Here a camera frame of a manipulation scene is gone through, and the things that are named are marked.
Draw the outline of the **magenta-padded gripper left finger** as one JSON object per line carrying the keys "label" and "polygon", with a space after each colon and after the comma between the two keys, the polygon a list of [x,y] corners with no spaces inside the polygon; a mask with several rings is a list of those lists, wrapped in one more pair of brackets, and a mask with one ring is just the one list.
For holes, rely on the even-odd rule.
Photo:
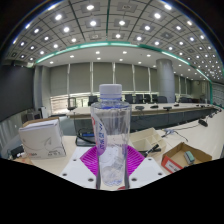
{"label": "magenta-padded gripper left finger", "polygon": [[97,174],[96,147],[77,147],[60,176],[78,186],[95,189]]}

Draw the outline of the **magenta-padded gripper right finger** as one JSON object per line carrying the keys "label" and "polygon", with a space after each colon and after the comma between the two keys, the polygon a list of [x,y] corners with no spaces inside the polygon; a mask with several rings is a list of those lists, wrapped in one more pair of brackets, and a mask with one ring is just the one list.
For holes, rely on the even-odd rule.
{"label": "magenta-padded gripper right finger", "polygon": [[126,171],[130,188],[140,188],[166,176],[152,157],[144,157],[131,146],[127,148]]}

